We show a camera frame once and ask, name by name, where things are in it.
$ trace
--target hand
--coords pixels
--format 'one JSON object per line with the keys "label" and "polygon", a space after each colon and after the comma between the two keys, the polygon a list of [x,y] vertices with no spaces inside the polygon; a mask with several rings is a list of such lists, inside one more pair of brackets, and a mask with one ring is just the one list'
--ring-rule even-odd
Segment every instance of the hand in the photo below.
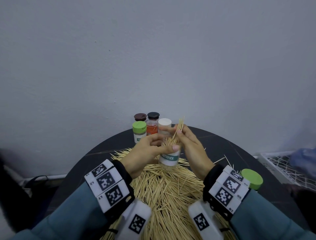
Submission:
{"label": "hand", "polygon": [[[177,125],[173,128],[159,127],[159,129],[174,134],[177,129]],[[212,163],[212,161],[208,158],[202,143],[197,139],[187,125],[183,125],[182,132],[181,130],[177,131],[177,136],[183,144],[185,155],[188,158],[193,173],[203,181],[209,171],[215,166],[214,163]]]}
{"label": "hand", "polygon": [[170,154],[180,150],[179,145],[158,147],[166,135],[155,133],[143,137],[139,143],[121,160],[132,179],[138,177],[147,164],[157,164],[154,159],[160,154]]}

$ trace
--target table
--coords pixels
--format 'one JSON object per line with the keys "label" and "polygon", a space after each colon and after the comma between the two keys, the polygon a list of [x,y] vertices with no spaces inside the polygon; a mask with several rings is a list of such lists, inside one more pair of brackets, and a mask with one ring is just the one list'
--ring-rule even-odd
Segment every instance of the table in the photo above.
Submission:
{"label": "table", "polygon": [[[206,148],[205,151],[213,162],[221,159],[225,154],[230,164],[234,164],[235,170],[239,171],[244,168],[250,168],[259,173],[264,182],[258,192],[302,228],[309,229],[306,220],[287,190],[254,157],[237,145],[216,134],[194,127],[189,128]],[[110,153],[113,154],[114,151],[132,148],[134,145],[133,131],[129,129],[110,137],[88,152],[70,170],[63,180],[46,211],[46,216],[51,214],[84,182],[85,174],[90,172],[105,159],[111,159]],[[228,163],[223,159],[219,161],[218,164],[226,166]]]}

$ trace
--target white wire rack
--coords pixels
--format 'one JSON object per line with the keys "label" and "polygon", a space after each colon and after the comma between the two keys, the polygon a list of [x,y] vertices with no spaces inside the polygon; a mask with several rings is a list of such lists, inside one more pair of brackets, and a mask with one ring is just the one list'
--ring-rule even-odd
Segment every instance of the white wire rack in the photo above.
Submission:
{"label": "white wire rack", "polygon": [[261,162],[281,182],[297,184],[316,190],[316,181],[307,178],[304,174],[295,171],[289,164],[293,152],[261,153],[258,161]]}

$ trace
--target green cap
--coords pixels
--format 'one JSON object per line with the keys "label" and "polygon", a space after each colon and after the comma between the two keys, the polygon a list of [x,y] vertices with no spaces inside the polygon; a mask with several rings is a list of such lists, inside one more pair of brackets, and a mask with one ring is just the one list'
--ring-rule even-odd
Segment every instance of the green cap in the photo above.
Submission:
{"label": "green cap", "polygon": [[259,173],[251,169],[243,169],[240,173],[244,178],[250,181],[250,188],[258,190],[263,184],[263,179]]}
{"label": "green cap", "polygon": [[133,123],[133,132],[134,133],[143,133],[146,132],[147,124],[144,121],[137,121]]}

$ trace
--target green label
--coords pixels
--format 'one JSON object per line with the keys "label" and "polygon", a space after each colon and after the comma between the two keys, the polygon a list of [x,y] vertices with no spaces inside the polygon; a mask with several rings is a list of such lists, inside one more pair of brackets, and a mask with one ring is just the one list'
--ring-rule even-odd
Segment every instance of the green label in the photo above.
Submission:
{"label": "green label", "polygon": [[179,159],[179,156],[172,156],[168,154],[161,154],[161,157],[163,157],[164,159],[168,161],[177,161]]}

